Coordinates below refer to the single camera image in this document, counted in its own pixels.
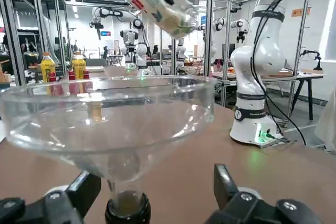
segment robotic arm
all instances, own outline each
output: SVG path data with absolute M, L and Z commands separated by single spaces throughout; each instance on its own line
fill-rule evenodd
M 137 67 L 141 75 L 149 75 L 149 72 L 146 71 L 147 68 L 147 45 L 144 40 L 144 27 L 143 22 L 137 18 L 134 14 L 124 11 L 124 10 L 114 10 L 112 8 L 106 7 L 97 7 L 92 9 L 92 22 L 89 24 L 91 28 L 97 30 L 99 39 L 100 39 L 100 29 L 103 29 L 104 26 L 101 24 L 102 18 L 107 17 L 116 17 L 120 22 L 127 23 L 130 22 L 132 26 L 138 30 L 138 33 L 133 30 L 123 30 L 120 31 L 120 36 L 123 38 L 126 49 L 122 49 L 122 53 L 125 55 L 125 64 L 126 68 L 133 68 L 133 54 L 137 53 Z
M 231 22 L 231 28 L 237 28 L 237 43 L 241 41 L 241 43 L 244 43 L 245 36 L 249 33 L 250 30 L 250 24 L 246 19 L 240 19 L 235 22 Z
M 266 114 L 266 88 L 260 76 L 278 73 L 284 66 L 279 32 L 285 7 L 284 0 L 259 0 L 250 22 L 249 45 L 231 55 L 238 90 L 230 136 L 236 141 L 266 147 L 282 138 L 276 123 Z
M 92 9 L 92 22 L 89 23 L 89 26 L 97 30 L 99 40 L 101 39 L 100 29 L 104 29 L 101 19 L 109 16 L 116 17 L 120 22 L 130 22 L 138 30 L 143 28 L 143 22 L 130 12 L 114 10 L 108 7 L 94 7 Z

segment orange sign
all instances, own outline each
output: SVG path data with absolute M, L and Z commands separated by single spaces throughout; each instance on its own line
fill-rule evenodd
M 311 10 L 311 7 L 308 7 L 307 9 L 307 15 L 310 14 L 310 10 Z M 292 18 L 294 17 L 302 17 L 302 14 L 303 14 L 303 9 L 295 9 L 292 11 Z

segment desk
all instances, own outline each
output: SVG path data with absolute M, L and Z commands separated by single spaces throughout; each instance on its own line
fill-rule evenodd
M 299 86 L 298 89 L 295 93 L 294 99 L 293 99 L 293 105 L 292 105 L 292 110 L 291 113 L 294 110 L 295 104 L 299 98 L 302 86 L 304 82 L 306 81 L 308 83 L 308 105 L 309 105 L 309 120 L 313 120 L 313 97 L 312 97 L 312 81 L 313 79 L 322 79 L 325 74 L 321 73 L 300 73 L 297 76 L 293 77 L 274 77 L 274 78 L 262 78 L 261 80 L 263 81 L 264 84 L 267 83 L 273 83 L 273 82 L 287 82 L 287 81 L 299 81 Z M 216 72 L 213 73 L 213 77 L 217 78 L 219 82 L 223 84 L 223 86 L 237 86 L 237 80 L 236 76 L 231 75 L 228 76 L 229 80 L 223 80 L 223 73 L 222 72 Z
M 124 67 L 104 67 L 104 71 L 90 73 L 90 78 L 117 77 L 117 76 L 137 76 L 137 69 L 125 69 Z
M 213 195 L 215 163 L 226 164 L 238 186 L 253 188 L 270 204 L 294 198 L 312 208 L 324 223 L 334 223 L 336 158 L 297 145 L 260 150 L 229 138 L 233 111 L 215 106 L 215 120 L 142 178 L 152 204 L 151 223 L 204 223 L 218 208 Z M 32 202 L 55 186 L 70 183 L 74 166 L 0 144 L 0 198 L 20 196 Z M 104 224 L 107 183 L 89 210 L 86 223 Z

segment yellow bottle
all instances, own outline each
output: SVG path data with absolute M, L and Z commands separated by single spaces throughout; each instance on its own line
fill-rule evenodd
M 80 52 L 75 52 L 75 58 L 72 60 L 72 68 L 75 72 L 76 80 L 84 79 L 84 70 L 86 67 L 85 60 Z
M 56 72 L 56 65 L 53 59 L 51 59 L 49 52 L 43 52 L 43 60 L 40 66 L 43 76 L 43 82 L 49 82 L 49 74 L 51 72 Z

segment red bottle cap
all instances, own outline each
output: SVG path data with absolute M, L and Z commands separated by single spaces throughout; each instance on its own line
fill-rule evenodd
M 84 70 L 84 79 L 90 79 L 89 70 L 87 69 Z
M 73 81 L 76 79 L 75 73 L 72 70 L 69 70 L 69 81 Z
M 54 81 L 56 81 L 56 73 L 51 72 L 49 73 L 49 82 L 54 82 Z

